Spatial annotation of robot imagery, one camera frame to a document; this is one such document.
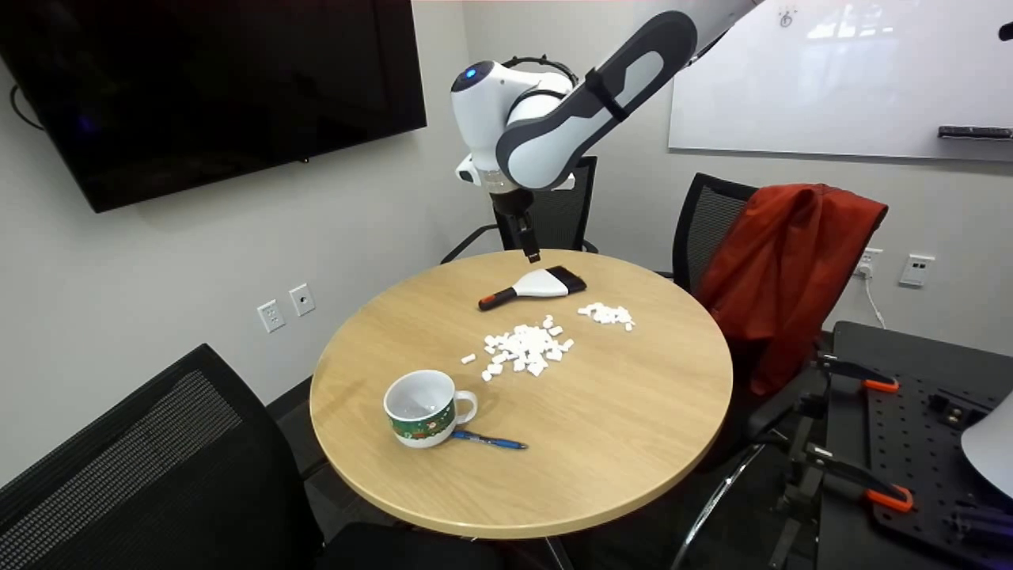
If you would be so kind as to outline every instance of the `table top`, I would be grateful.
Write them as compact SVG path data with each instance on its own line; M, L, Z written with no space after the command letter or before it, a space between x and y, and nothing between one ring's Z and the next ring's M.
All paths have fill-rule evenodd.
M539 265L566 265L584 290L479 298ZM578 313L627 306L634 329ZM539 377L506 367L480 379L486 335L539 325L574 339ZM480 402L479 435L516 437L522 454L474 439L405 449L383 388L417 367L445 370ZM332 469L383 512L461 538L551 538L602 526L675 488L703 459L730 400L730 356L712 317L668 280L597 254L502 251L434 265L368 302L323 348L311 382L314 435Z

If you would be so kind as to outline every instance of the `white cup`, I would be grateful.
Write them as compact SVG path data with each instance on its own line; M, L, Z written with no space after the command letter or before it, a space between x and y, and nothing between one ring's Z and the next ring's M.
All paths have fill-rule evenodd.
M385 385L383 415L398 443L428 449L440 445L455 423L469 423L479 415L479 400L455 388L442 370L410 370Z

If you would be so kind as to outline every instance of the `wall outlet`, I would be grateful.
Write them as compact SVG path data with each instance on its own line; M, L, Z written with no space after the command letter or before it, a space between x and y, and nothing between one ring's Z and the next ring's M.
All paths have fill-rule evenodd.
M307 317L307 313L314 313L316 310L316 302L314 302L314 296L311 296L311 285L293 285L293 289L288 289L288 302L291 302L291 310L293 310L293 317Z
M937 255L932 254L909 254L904 269L899 277L899 285L904 289L923 289L932 272Z
M276 334L276 329L286 325L286 317L282 317L282 310L279 310L279 302L263 302L263 303L256 306L256 317L258 317L263 334Z

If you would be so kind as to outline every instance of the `television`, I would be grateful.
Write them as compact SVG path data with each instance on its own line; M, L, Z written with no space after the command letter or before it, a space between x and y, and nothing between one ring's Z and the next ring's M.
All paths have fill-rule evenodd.
M410 0L2 0L94 213L423 128Z

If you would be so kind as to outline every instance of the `small white objects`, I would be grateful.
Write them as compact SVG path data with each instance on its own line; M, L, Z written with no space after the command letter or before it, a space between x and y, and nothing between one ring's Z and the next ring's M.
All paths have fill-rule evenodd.
M591 317L597 324L617 324L624 329L634 329L634 313L627 306L606 306L606 303L584 303L575 313Z
M491 356L480 379L493 379L502 367L516 374L542 377L554 361L574 348L574 339L560 341L562 325L543 317L542 325L512 325L502 335L485 335L485 351Z

